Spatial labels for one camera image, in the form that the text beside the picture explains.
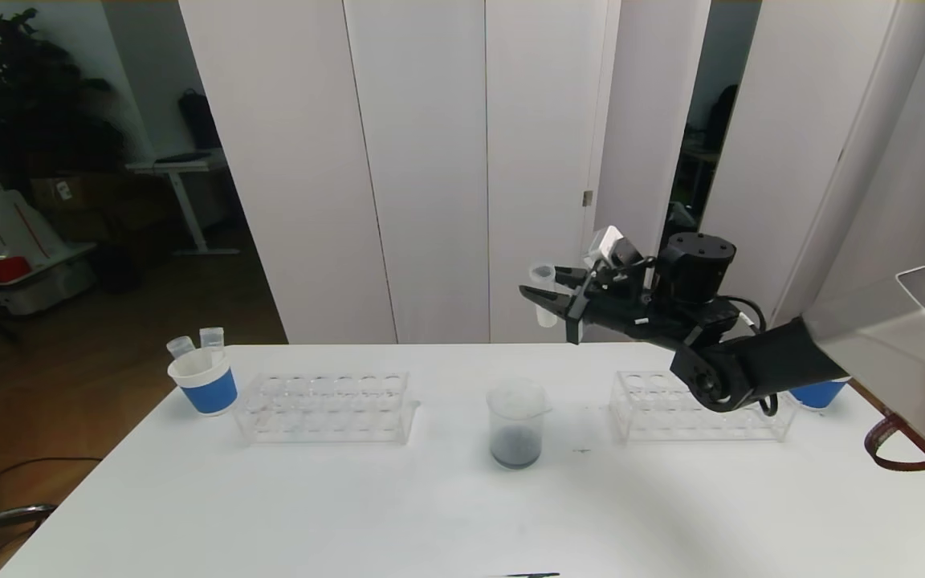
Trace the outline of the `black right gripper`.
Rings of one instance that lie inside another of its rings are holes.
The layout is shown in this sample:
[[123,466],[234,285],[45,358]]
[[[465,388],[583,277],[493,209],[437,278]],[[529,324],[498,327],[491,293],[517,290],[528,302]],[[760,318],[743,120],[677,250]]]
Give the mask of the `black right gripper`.
[[540,310],[575,325],[577,343],[605,340],[608,335],[637,340],[649,325],[642,282],[627,274],[554,267],[554,283],[572,289],[572,296],[526,285],[519,286],[519,293]]

